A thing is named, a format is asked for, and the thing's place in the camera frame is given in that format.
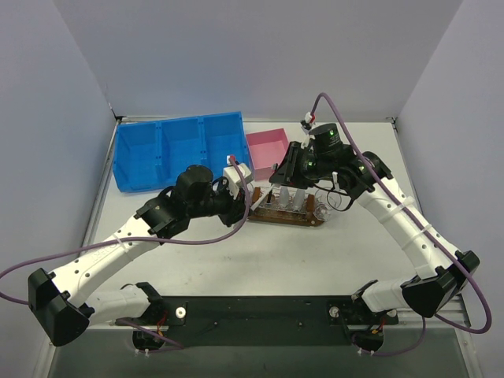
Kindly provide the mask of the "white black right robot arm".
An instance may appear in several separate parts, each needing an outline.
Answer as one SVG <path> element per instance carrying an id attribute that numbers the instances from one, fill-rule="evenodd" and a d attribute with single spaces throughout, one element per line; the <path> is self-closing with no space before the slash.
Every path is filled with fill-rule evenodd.
<path id="1" fill-rule="evenodd" d="M 375 282 L 361 300 L 373 313 L 410 308 L 434 317 L 467 284 L 480 265 L 474 252 L 460 251 L 443 238 L 417 210 L 391 170 L 373 152 L 354 152 L 336 124 L 309 132 L 306 146 L 291 142 L 270 183 L 307 189 L 335 179 L 352 203 L 367 209 L 399 245 L 413 265 L 412 278 Z"/>

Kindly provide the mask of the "white toothpaste red cap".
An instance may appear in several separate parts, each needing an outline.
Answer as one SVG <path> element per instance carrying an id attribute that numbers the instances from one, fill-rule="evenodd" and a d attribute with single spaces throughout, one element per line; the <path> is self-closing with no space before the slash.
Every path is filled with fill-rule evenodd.
<path id="1" fill-rule="evenodd" d="M 290 203 L 290 192 L 287 187 L 282 186 L 280 188 L 279 196 L 278 196 L 278 205 L 281 209 L 286 209 Z"/>

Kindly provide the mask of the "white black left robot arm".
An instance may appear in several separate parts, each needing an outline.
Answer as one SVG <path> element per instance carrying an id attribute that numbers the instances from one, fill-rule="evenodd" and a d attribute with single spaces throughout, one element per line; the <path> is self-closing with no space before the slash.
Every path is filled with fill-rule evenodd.
<path id="1" fill-rule="evenodd" d="M 35 270 L 28 277 L 28 307 L 52 344 L 64 346 L 89 326 L 116 319 L 157 321 L 163 299 L 150 284 L 102 293 L 98 288 L 136 258 L 172 242 L 193 219 L 217 216 L 238 231 L 249 213 L 252 179 L 244 163 L 228 164 L 219 178 L 191 165 L 91 252 L 50 272 Z"/>

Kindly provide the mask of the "brown wooden tray holder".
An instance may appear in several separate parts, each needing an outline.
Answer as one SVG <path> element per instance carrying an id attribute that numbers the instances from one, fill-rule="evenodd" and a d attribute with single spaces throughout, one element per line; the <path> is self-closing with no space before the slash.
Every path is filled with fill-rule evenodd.
<path id="1" fill-rule="evenodd" d="M 267 187 L 256 187 L 252 193 L 252 205 L 260 197 L 263 190 Z M 250 215 L 248 219 L 250 221 L 262 222 L 262 223 L 273 223 L 273 224 L 287 224 L 303 227 L 319 227 L 326 221 L 318 220 L 314 215 L 315 210 L 315 195 L 306 192 L 306 199 L 303 207 L 300 211 L 294 211 L 292 209 L 292 202 L 295 196 L 295 191 L 289 190 L 290 192 L 290 203 L 286 209 L 281 209 L 278 205 L 278 196 L 280 189 L 274 189 L 273 191 L 274 200 L 272 204 L 268 206 L 266 200 L 256 210 L 250 210 Z"/>

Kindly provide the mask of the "clear plastic cup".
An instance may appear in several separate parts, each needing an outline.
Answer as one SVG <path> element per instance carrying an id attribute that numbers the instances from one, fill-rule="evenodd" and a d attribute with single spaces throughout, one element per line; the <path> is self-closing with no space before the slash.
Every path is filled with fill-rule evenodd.
<path id="1" fill-rule="evenodd" d="M 348 211 L 354 201 L 347 195 L 335 191 L 315 192 L 314 215 L 319 221 L 328 221 L 336 215 Z"/>

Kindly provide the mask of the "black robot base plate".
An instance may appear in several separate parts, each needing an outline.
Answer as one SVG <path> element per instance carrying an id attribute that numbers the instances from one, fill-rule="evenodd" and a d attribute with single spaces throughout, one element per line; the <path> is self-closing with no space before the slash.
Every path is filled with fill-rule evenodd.
<path id="1" fill-rule="evenodd" d="M 398 318 L 349 295 L 165 296 L 131 322 L 184 347 L 326 347 Z"/>

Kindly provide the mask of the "white toothpaste blue cap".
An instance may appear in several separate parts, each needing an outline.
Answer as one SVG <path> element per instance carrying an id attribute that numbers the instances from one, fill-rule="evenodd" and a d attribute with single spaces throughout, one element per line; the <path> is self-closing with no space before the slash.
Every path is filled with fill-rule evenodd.
<path id="1" fill-rule="evenodd" d="M 306 199 L 306 191 L 304 189 L 297 189 L 292 202 L 292 209 L 294 211 L 300 211 Z"/>

